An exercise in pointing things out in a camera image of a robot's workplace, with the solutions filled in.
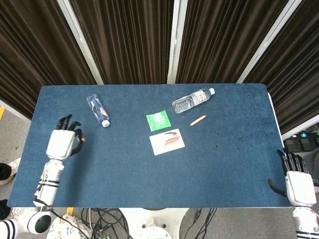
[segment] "bottle cap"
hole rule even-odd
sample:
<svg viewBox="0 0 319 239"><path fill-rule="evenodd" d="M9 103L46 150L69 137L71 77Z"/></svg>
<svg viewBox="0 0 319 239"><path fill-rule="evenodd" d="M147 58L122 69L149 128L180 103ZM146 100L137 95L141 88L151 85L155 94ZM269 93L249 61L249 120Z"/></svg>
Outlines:
<svg viewBox="0 0 319 239"><path fill-rule="evenodd" d="M109 125L110 125L110 122L109 122L108 120L102 121L102 126L103 126L103 127L107 127L107 126L109 126Z"/></svg>
<svg viewBox="0 0 319 239"><path fill-rule="evenodd" d="M210 91L210 94L211 94L211 95L214 95L214 94L215 94L214 88L210 88L209 91Z"/></svg>

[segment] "white card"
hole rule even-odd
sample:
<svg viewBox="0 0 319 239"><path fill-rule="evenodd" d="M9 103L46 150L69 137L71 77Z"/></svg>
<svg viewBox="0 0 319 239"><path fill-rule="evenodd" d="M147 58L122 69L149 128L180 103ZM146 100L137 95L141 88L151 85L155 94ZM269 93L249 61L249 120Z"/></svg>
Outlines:
<svg viewBox="0 0 319 239"><path fill-rule="evenodd" d="M178 128L152 135L150 136L150 140L154 155L185 147Z"/></svg>

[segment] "curtain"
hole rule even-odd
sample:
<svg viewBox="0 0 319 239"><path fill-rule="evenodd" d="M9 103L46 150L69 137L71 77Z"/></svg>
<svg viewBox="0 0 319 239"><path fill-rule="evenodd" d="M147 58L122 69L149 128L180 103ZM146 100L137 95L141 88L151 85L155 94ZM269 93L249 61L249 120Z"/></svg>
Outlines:
<svg viewBox="0 0 319 239"><path fill-rule="evenodd" d="M319 114L319 1L302 1L245 82L267 86L282 133Z"/></svg>
<svg viewBox="0 0 319 239"><path fill-rule="evenodd" d="M105 84L165 84L173 0L71 0Z"/></svg>
<svg viewBox="0 0 319 239"><path fill-rule="evenodd" d="M287 0L188 0L177 83L235 83Z"/></svg>
<svg viewBox="0 0 319 239"><path fill-rule="evenodd" d="M96 84L55 0L0 1L0 98L28 118L45 85Z"/></svg>

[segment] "cable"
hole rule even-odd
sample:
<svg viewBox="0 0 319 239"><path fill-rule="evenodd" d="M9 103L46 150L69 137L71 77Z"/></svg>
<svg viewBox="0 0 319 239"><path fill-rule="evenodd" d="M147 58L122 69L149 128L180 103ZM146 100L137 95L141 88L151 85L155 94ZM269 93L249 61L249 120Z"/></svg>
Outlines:
<svg viewBox="0 0 319 239"><path fill-rule="evenodd" d="M207 233L207 228L208 228L210 222L212 221L213 217L215 216L216 211L217 211L217 208L211 208L211 209L209 209L209 212L208 212L207 217L206 217L206 219L205 219L205 223L204 223L203 226L200 228L199 232L198 232L197 235L195 236L195 239L198 239L198 237L199 237L202 233L204 233L203 236L202 236L202 239L205 238L206 233Z"/></svg>
<svg viewBox="0 0 319 239"><path fill-rule="evenodd" d="M92 229L92 221L91 221L91 208L89 208L89 220L90 220L90 228L93 231L93 229Z"/></svg>
<svg viewBox="0 0 319 239"><path fill-rule="evenodd" d="M64 219L63 217L59 216L55 211L52 210L52 214L54 214L55 216L57 216L59 219L62 219L62 220L64 220L64 221L66 221L66 222L67 222L68 224L70 224L72 227L74 227L74 228L76 228L77 230L79 230L87 239L89 239L81 229L79 229L78 227L74 226L72 223L70 223L68 220Z"/></svg>
<svg viewBox="0 0 319 239"><path fill-rule="evenodd" d="M116 238L119 238L116 232L116 229L114 227L115 224L119 224L125 233L127 234L127 239L133 239L132 236L130 235L129 228L128 228L128 223L123 215L123 213L117 209L117 208L83 208L81 211L81 220L82 223L85 224L86 226L89 226L90 220L88 221L88 215L91 210L91 224L92 224L92 235L91 238L100 238L102 236L101 232L106 231L108 229L111 229L115 235ZM93 220L93 214L96 213L98 216L98 220L95 221ZM112 219L106 219L104 218L105 216L110 216Z"/></svg>
<svg viewBox="0 0 319 239"><path fill-rule="evenodd" d="M305 132L305 133L312 133L313 131L316 131L316 130L318 130L318 128L317 128L317 124L312 125L312 126L310 126L310 127L306 128L306 129L304 129L304 130L303 130L303 131L301 131L301 132Z"/></svg>
<svg viewBox="0 0 319 239"><path fill-rule="evenodd" d="M184 236L184 239L186 238L189 229L191 229L191 227L194 226L194 225L195 225L195 223L193 223L193 224L187 229L186 234L185 234L185 236Z"/></svg>
<svg viewBox="0 0 319 239"><path fill-rule="evenodd" d="M201 210L202 210L202 208L200 208L200 209L197 211L197 213L196 213L196 215L195 215L195 218L194 218L194 221L193 221L193 224L187 229L186 234L185 234L185 236L184 236L184 239L186 238L186 236L187 236L187 234L188 234L188 231L189 231L189 230L192 228L192 226L197 222L199 216L201 215Z"/></svg>

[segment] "table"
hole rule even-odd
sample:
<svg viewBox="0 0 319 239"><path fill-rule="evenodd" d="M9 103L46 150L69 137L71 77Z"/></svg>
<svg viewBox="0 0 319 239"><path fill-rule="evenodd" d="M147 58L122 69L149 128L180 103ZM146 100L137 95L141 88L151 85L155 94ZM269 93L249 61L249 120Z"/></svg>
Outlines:
<svg viewBox="0 0 319 239"><path fill-rule="evenodd" d="M212 98L176 114L171 103L201 88ZM97 94L111 117L103 128L86 97ZM151 132L146 115L166 110L171 127ZM288 207L277 149L282 142L261 84L43 87L8 201L33 207L46 147L58 120L82 123L82 150L64 165L56 207ZM190 127L202 115L207 117ZM149 136L179 128L185 147L154 156Z"/></svg>

